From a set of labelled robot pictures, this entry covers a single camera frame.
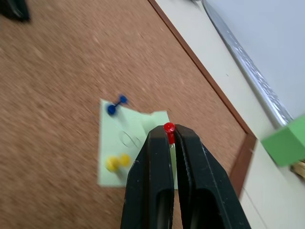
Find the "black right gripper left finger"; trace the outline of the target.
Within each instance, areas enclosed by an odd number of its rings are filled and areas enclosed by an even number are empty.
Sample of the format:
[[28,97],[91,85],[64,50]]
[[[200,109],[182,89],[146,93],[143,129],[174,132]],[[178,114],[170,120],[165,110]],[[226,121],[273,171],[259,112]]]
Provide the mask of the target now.
[[122,229],[170,229],[174,178],[170,146],[163,126],[148,133],[127,176]]

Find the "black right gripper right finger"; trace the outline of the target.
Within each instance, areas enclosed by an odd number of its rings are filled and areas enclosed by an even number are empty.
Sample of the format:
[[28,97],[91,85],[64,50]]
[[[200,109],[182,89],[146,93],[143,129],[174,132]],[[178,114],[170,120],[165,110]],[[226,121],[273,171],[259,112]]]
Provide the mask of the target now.
[[174,131],[178,194],[185,229],[249,229],[224,168],[192,129]]

